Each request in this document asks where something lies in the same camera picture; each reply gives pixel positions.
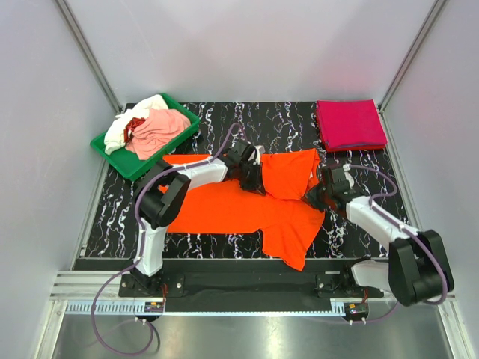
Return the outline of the orange t-shirt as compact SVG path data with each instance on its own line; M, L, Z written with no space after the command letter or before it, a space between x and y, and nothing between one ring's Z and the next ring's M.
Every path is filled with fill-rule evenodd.
M243 191L237 180L203 185L186 195L169 233L249 234L261 231L262 251L302 271L325 214L304 200L318 184L315 149L261 156L266 195Z

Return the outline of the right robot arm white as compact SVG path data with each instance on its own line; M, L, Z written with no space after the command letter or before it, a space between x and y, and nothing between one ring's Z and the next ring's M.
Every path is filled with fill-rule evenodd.
M422 231L394 217L368 196L350 174L352 165L318 167L318 184L304 200L320 211L330 209L354 224L384 249L386 261L358 260L345 266L320 292L342 291L357 296L374 288L391 293L399 304L410 307L424 302L442 304L454 289L451 267L442 241L434 230Z

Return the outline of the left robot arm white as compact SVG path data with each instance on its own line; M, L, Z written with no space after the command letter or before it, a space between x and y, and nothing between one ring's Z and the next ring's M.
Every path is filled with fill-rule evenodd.
M237 180L243 191L265 195L261 156L263 146L239 140L217 156L186 164L158 161L135 190L138 249L130 270L135 287L146 296L161 289L162 252L168 227L180 213L192 189Z

